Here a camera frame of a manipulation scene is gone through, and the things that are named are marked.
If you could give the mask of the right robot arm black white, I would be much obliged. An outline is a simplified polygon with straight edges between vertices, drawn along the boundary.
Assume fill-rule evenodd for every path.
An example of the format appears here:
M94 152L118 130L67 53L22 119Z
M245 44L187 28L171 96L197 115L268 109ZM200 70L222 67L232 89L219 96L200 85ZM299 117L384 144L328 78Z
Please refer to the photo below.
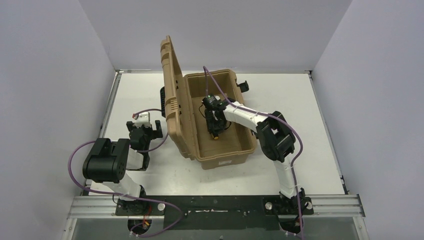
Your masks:
M259 112L230 98L222 100L214 94L205 96L202 105L207 130L215 139L232 123L248 128L258 139L263 154L273 161L276 169L282 206L277 213L313 214L312 201L303 188L298 187L293 163L286 159L295 151L296 137L280 112Z

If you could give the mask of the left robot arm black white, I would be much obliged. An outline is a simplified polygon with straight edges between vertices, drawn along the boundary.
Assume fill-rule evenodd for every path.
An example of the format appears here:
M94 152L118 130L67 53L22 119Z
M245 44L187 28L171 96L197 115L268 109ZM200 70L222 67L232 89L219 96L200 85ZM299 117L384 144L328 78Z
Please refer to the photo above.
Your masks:
M145 189L127 174L130 171L146 171L150 163L150 144L152 140L164 137L160 120L154 121L153 129L149 120L127 121L128 138L112 141L97 138L86 157L82 173L87 180L100 183L113 192L119 199L128 201L128 208L137 216L148 210Z

